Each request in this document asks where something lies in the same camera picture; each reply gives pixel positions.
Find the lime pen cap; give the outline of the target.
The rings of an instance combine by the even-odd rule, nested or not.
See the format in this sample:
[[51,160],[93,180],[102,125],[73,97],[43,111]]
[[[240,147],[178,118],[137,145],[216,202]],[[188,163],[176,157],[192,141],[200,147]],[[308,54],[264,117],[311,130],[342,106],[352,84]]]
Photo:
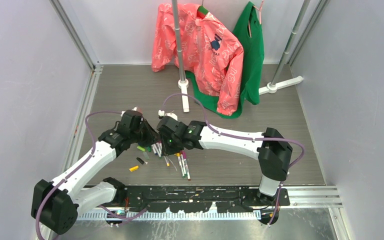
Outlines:
[[143,147],[141,147],[141,146],[137,146],[136,148],[137,148],[138,150],[142,151],[142,152],[145,152],[145,151],[146,151],[146,149],[143,148]]

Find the brown cap marker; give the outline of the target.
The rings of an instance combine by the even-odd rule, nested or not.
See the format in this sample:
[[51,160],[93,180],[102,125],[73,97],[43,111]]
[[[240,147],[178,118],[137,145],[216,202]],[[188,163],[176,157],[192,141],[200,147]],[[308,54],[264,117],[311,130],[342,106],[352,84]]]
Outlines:
[[179,157],[180,157],[181,167],[182,167],[182,170],[183,170],[183,176],[187,177],[187,170],[186,170],[186,165],[185,165],[185,160],[184,160],[183,154],[180,153]]

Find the clear pen cap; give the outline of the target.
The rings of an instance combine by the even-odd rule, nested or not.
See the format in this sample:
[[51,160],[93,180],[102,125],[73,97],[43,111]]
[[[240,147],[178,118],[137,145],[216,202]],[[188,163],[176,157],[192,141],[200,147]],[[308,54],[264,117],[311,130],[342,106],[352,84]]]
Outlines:
[[145,157],[146,160],[149,160],[149,159],[150,159],[150,157],[149,157],[149,155],[148,155],[148,153],[147,153],[146,151],[143,152],[143,155],[144,155],[144,157]]

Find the black pen cap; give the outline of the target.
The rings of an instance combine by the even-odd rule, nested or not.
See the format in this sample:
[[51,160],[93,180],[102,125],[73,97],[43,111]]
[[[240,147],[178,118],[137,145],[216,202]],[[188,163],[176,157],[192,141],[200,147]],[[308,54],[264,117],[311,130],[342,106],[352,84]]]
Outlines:
[[136,160],[137,160],[141,165],[144,165],[144,164],[145,164],[145,161],[142,160],[140,157],[137,157]]

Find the yellow pen cap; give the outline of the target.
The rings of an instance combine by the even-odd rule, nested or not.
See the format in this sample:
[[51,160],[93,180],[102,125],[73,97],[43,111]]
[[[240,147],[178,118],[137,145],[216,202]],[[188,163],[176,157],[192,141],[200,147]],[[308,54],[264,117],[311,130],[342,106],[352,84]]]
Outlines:
[[136,165],[136,166],[133,166],[133,167],[129,168],[129,171],[130,172],[134,172],[134,171],[137,171],[138,169],[139,169],[139,166]]

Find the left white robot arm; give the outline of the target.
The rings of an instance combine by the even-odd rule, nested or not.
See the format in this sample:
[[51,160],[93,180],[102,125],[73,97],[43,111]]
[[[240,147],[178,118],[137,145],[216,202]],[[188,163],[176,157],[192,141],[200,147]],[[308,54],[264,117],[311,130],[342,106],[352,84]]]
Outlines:
[[114,127],[93,137],[92,148],[74,165],[51,181],[40,180],[34,186],[31,216],[35,219],[38,239],[43,239],[41,226],[58,235],[65,234],[78,216],[100,205],[118,207],[126,202],[126,186],[113,177],[84,190],[84,186],[107,164],[114,161],[132,144],[148,147],[158,134],[136,108],[120,113]]

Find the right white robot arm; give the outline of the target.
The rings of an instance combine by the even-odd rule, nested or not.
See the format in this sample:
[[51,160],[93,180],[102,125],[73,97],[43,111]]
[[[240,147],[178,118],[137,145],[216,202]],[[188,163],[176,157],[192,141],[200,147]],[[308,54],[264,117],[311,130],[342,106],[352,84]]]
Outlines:
[[268,127],[265,132],[242,132],[204,121],[193,120],[185,124],[168,115],[160,119],[156,128],[165,155],[184,149],[222,150],[258,161],[262,176],[257,198],[266,206],[277,199],[278,187],[288,175],[293,148],[276,129]]

